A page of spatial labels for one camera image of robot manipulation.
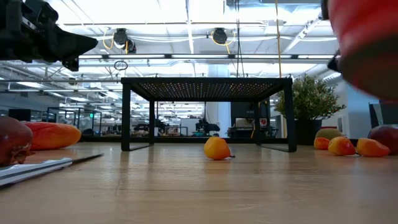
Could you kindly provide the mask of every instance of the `ceiling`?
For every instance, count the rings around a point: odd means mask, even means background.
[[[322,60],[282,59],[283,77],[297,77],[304,73],[327,77],[326,62],[338,49],[338,43],[328,21],[319,20],[318,0],[280,0],[278,16],[274,1],[240,0],[239,13],[233,0],[48,0],[59,14],[57,24],[66,31],[94,37],[99,44],[87,55],[124,54],[111,46],[113,32],[126,28],[129,38],[137,47],[137,54],[237,54],[238,37],[236,19],[240,20],[242,54],[258,55],[315,55]],[[224,28],[228,48],[216,45],[211,33]],[[116,60],[80,60],[79,72],[62,68],[59,63],[48,65],[34,62],[1,62],[3,80],[51,82],[35,85],[3,83],[3,90],[114,90],[110,94],[92,92],[53,92],[50,95],[76,103],[71,96],[85,98],[89,103],[120,103],[120,77],[206,77],[209,65],[226,65],[232,77],[237,75],[236,60],[212,59],[126,59],[128,68],[117,71]],[[277,57],[269,60],[244,60],[247,77],[279,77]],[[59,80],[92,80],[88,83],[58,82]]]

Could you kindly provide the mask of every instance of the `white column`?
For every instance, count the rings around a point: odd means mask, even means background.
[[[207,76],[208,78],[229,77],[228,65],[209,65]],[[208,102],[206,104],[206,118],[209,123],[217,124],[220,127],[218,133],[220,137],[228,137],[227,130],[231,126],[231,103]]]

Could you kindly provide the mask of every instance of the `orange mango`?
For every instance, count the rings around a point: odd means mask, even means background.
[[[33,132],[33,151],[61,149],[76,144],[81,137],[79,129],[69,124],[25,122]]]
[[[390,149],[373,139],[361,138],[356,145],[358,154],[366,157],[388,156]]]
[[[353,143],[348,138],[336,137],[329,143],[328,150],[336,156],[355,155]]]
[[[231,156],[226,141],[219,137],[210,137],[205,144],[205,155],[214,160],[225,159]]]
[[[329,139],[319,137],[319,138],[315,138],[315,140],[313,142],[313,146],[315,147],[315,149],[318,149],[318,150],[328,150],[329,143],[330,143]]]

